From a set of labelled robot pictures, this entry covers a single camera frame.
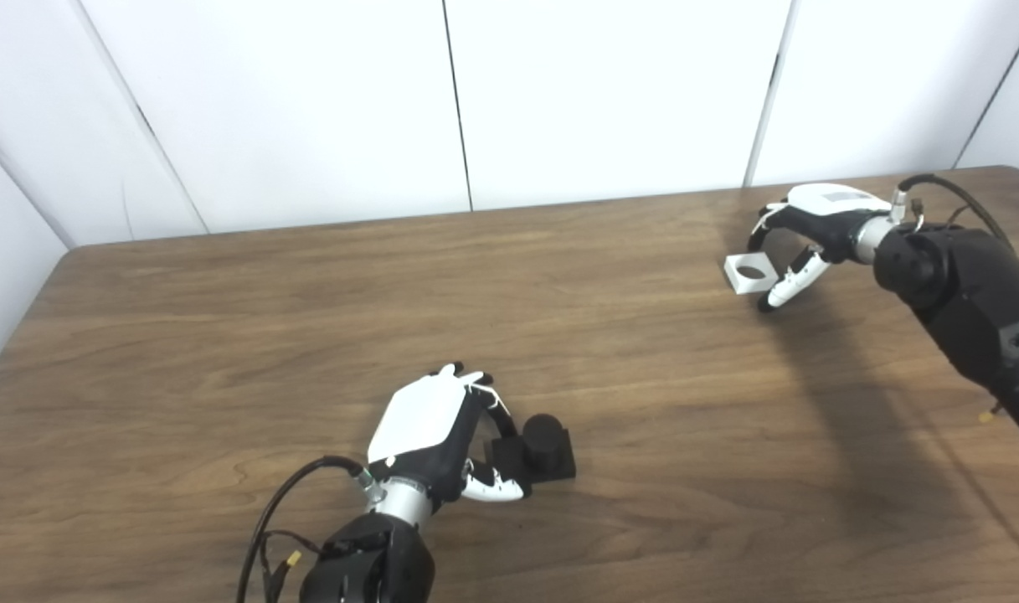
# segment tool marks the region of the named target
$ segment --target white block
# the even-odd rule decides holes
[[[754,268],[762,272],[761,278],[751,278],[740,274],[739,268]],[[729,277],[729,285],[736,294],[762,293],[777,284],[777,271],[764,252],[741,253],[739,256],[729,256],[725,259],[725,275]]]

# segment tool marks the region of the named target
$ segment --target robot finger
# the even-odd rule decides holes
[[[455,375],[461,373],[461,371],[463,370],[464,370],[464,363],[462,363],[461,361],[457,361],[444,367],[441,367],[440,370],[436,370],[433,371],[433,373],[429,373],[428,377],[434,377],[434,375]]]
[[[470,373],[468,375],[461,375],[461,377],[458,378],[466,385],[491,385],[494,383],[494,378],[489,374],[482,373],[482,371],[476,371],[476,373]]]
[[[788,207],[788,202],[770,203],[758,211],[758,222],[751,230],[751,236],[747,239],[747,251],[758,252],[762,249],[762,241],[765,240],[769,230],[784,228],[784,221],[781,213]]]
[[[494,467],[471,458],[464,464],[464,490],[461,496],[480,502],[505,502],[532,496],[528,484],[505,480]]]
[[[808,244],[788,268],[788,273],[766,294],[758,298],[758,311],[771,313],[811,286],[832,266],[822,259],[822,249]]]
[[[509,409],[501,401],[501,396],[498,396],[493,387],[472,383],[466,385],[466,390],[472,400],[486,409],[486,415],[489,415],[494,421],[494,427],[497,427],[499,436],[512,438],[512,436],[517,435],[517,425],[514,424],[513,416],[509,415]]]

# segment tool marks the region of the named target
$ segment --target black cable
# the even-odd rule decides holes
[[[270,540],[271,537],[288,537],[291,538],[299,545],[305,547],[305,549],[311,550],[312,553],[316,554],[324,553],[324,550],[322,550],[322,546],[319,546],[317,543],[310,541],[310,539],[307,539],[302,535],[299,535],[298,532],[291,532],[289,530],[265,531],[260,538],[260,566],[261,568],[264,569],[264,578],[267,578],[268,573],[271,572],[271,565],[268,564],[267,562],[267,541]]]
[[[952,225],[956,223],[956,218],[960,217],[960,214],[964,213],[964,211],[967,211],[968,207],[968,205],[961,205],[960,207],[957,207],[957,209],[953,211],[952,216],[949,216],[949,219],[946,220],[945,228],[952,228]]]
[[[946,178],[942,178],[942,176],[933,174],[918,174],[917,176],[911,176],[910,178],[904,179],[904,181],[900,182],[897,187],[899,187],[901,191],[904,191],[904,194],[906,194],[906,191],[911,190],[911,186],[915,186],[915,184],[923,182],[929,182],[931,184],[936,184],[937,186],[943,186],[949,188],[949,190],[952,190],[953,194],[958,196],[958,198],[962,199],[962,201],[964,201],[964,203],[967,204],[967,207],[969,207],[969,209],[973,211],[975,216],[981,218],[981,221],[984,222],[984,225],[986,225],[986,228],[988,228],[988,231],[991,232],[995,237],[1002,240],[1002,242],[1004,243],[1004,245],[1006,245],[1006,248],[1011,249],[1012,252],[1015,252],[1015,248],[1012,248],[1012,241],[1008,240],[1007,234],[1004,233],[1003,228],[1000,228],[1000,224],[997,223],[997,220],[993,218],[993,216],[986,211],[986,209],[984,209],[984,207],[981,206],[981,204],[975,198],[973,198],[967,190],[964,190],[964,188],[962,188],[960,184],[957,184],[952,180],[948,180]]]
[[[260,552],[261,541],[265,539],[264,533],[267,531],[267,524],[270,523],[271,515],[275,513],[275,508],[279,507],[279,503],[282,502],[286,493],[293,486],[298,485],[303,478],[314,473],[315,470],[324,469],[324,467],[344,469],[348,471],[352,478],[360,476],[364,471],[363,464],[352,458],[346,458],[344,455],[324,455],[324,457],[317,458],[299,469],[298,473],[292,474],[292,476],[279,486],[279,489],[271,496],[271,500],[267,502],[264,511],[260,513],[260,519],[256,520],[256,530],[252,532],[252,540],[249,541],[249,550],[246,551],[245,562],[242,564],[242,579],[237,582],[237,603],[246,603],[246,591],[249,588],[249,577],[252,575],[252,565],[256,561],[256,554]]]

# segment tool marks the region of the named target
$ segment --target white robotic hand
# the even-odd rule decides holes
[[[788,268],[788,273],[758,299],[758,310],[771,313],[807,289],[833,264],[872,260],[875,236],[884,236],[904,218],[904,199],[889,203],[851,186],[812,183],[794,186],[781,203],[758,212],[758,222],[747,240],[748,252],[762,249],[769,230],[788,228],[811,239]]]
[[[392,490],[409,488],[425,497],[433,512],[461,496],[505,501],[531,493],[528,485],[504,480],[494,467],[468,458],[483,415],[494,420],[502,438],[516,436],[517,428],[490,386],[493,379],[478,372],[458,377],[463,368],[446,365],[391,397],[368,447],[371,473],[387,490],[387,500]],[[387,500],[376,503],[375,510],[388,511]]]

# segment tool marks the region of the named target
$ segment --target cable connector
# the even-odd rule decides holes
[[[904,216],[908,213],[908,191],[901,190],[899,186],[893,190],[893,209],[889,210],[889,221],[899,224],[904,221]]]
[[[370,471],[367,469],[361,471],[354,480],[360,486],[361,492],[364,492],[364,496],[368,498],[368,504],[383,502],[383,499],[386,497],[386,490],[383,489],[383,486],[378,485],[378,482],[375,481],[375,477],[372,476]]]

